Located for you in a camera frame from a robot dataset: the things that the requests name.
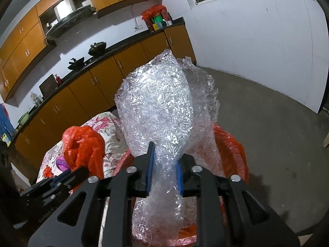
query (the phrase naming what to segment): gray floor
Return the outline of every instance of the gray floor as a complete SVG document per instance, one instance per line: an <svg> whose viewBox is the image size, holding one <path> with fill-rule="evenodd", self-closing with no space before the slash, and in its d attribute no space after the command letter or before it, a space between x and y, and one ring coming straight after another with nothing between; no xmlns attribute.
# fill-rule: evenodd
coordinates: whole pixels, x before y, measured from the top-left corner
<svg viewBox="0 0 329 247"><path fill-rule="evenodd" d="M329 115L257 83L207 69L219 89L218 124L245 148L249 185L296 232L329 208Z"/></svg>

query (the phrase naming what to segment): orange plastic bag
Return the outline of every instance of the orange plastic bag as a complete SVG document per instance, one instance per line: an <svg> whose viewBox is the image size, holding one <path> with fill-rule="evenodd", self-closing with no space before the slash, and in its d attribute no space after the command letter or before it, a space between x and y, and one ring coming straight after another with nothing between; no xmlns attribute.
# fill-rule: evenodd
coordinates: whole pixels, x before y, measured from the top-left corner
<svg viewBox="0 0 329 247"><path fill-rule="evenodd" d="M103 157L105 142L90 126L72 126L62 136L64 158L71 170L81 166L89 170L89 176L104 178Z"/></svg>

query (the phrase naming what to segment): red plastic bag on counter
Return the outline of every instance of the red plastic bag on counter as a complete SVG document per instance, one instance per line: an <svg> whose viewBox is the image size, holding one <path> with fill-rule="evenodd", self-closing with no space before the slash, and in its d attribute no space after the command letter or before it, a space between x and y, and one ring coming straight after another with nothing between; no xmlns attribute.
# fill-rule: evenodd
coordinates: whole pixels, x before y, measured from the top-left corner
<svg viewBox="0 0 329 247"><path fill-rule="evenodd" d="M157 14L160 14L162 10L167 10L167 8L164 5L154 5L142 12L142 19L145 20L147 18L155 17Z"/></svg>
<svg viewBox="0 0 329 247"><path fill-rule="evenodd" d="M71 170L81 166L89 170L89 176L104 178L103 157L105 142L90 126L72 126L63 133L64 158Z"/></svg>

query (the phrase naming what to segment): screw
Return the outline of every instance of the screw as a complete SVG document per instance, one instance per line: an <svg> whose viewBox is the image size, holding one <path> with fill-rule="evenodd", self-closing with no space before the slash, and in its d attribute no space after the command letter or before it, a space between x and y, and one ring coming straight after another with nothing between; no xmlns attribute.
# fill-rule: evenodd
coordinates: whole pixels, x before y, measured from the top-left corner
<svg viewBox="0 0 329 247"><path fill-rule="evenodd" d="M192 167L192 172L201 172L202 171L202 167L195 165Z"/></svg>
<svg viewBox="0 0 329 247"><path fill-rule="evenodd" d="M97 176L91 176L88 178L88 182L89 183L96 183L98 181L98 177Z"/></svg>
<svg viewBox="0 0 329 247"><path fill-rule="evenodd" d="M127 169L126 169L126 172L128 173L133 173L133 172L136 172L137 171L137 168L135 166L129 166Z"/></svg>
<svg viewBox="0 0 329 247"><path fill-rule="evenodd" d="M241 180L241 177L238 176L238 175L232 175L232 176L231 176L231 180L232 180L233 182L239 182L239 181Z"/></svg>

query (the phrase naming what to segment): black countertop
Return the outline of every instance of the black countertop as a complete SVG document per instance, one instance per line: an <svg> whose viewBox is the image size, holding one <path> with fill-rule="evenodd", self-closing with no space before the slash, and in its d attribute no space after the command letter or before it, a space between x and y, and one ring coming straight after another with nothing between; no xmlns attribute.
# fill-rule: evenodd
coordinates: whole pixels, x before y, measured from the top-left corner
<svg viewBox="0 0 329 247"><path fill-rule="evenodd" d="M72 71L70 73L68 73L65 77L63 77L63 82L62 84L56 88L56 90L50 95L48 96L44 101L42 101L41 105L39 107L34 106L31 110L30 110L30 115L28 120L25 122L25 124L19 129L18 133L16 134L16 136L14 137L12 143L14 143L14 141L17 139L19 133L24 130L24 128L29 124L29 122L37 115L37 113L39 112L39 110L48 102L50 101L60 90L62 90L63 88L67 87L69 84L71 84L76 78L78 78L80 75L84 74L86 71L90 70L91 68L93 68L94 66L96 66L97 64L101 63L102 61L108 59L110 56L112 56L113 54L115 54L116 52L120 51L121 49L129 46L130 44L133 44L135 42L138 42L140 40L143 40L145 38L151 37L155 34L158 34L162 31L164 31L165 29L174 27L174 26L179 26L179 25L184 25L185 21L183 19L183 17L175 19L172 21L172 25L165 27L163 29L159 29L153 32L150 32L149 30L143 31L141 33L135 34L133 36L130 36L116 44L113 44L112 46L106 48L106 53L98 58L90 58L88 60L85 61L85 63L88 63L89 61L91 61L89 64L85 65L82 69L78 70L78 71Z"/></svg>

